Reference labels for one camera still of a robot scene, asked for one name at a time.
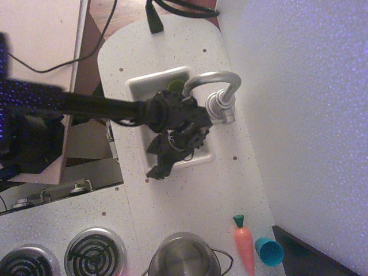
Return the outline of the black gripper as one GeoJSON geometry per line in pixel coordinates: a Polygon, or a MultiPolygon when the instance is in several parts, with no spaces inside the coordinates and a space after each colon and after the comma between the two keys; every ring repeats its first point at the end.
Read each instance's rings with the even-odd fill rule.
{"type": "Polygon", "coordinates": [[[170,175],[180,151],[202,147],[212,126],[208,112],[194,97],[168,89],[145,101],[144,123],[158,134],[147,149],[148,154],[156,155],[157,165],[146,176],[156,180],[170,175]]]}

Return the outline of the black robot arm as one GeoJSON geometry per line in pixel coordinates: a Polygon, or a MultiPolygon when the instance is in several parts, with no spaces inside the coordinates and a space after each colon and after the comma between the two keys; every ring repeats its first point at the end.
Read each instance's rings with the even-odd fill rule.
{"type": "Polygon", "coordinates": [[[194,154],[212,122],[205,108],[178,90],[161,90],[146,101],[119,101],[93,95],[66,93],[59,86],[26,82],[8,76],[9,48],[1,34],[1,180],[22,173],[42,172],[57,147],[66,114],[106,118],[126,127],[146,125],[156,133],[147,151],[157,164],[147,177],[163,179],[173,165],[194,154]]]}

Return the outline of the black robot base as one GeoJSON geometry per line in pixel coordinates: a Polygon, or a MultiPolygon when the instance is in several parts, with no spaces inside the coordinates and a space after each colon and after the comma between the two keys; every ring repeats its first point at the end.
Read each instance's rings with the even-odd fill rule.
{"type": "Polygon", "coordinates": [[[1,110],[1,191],[20,174],[39,174],[63,152],[64,116],[22,116],[1,110]]]}

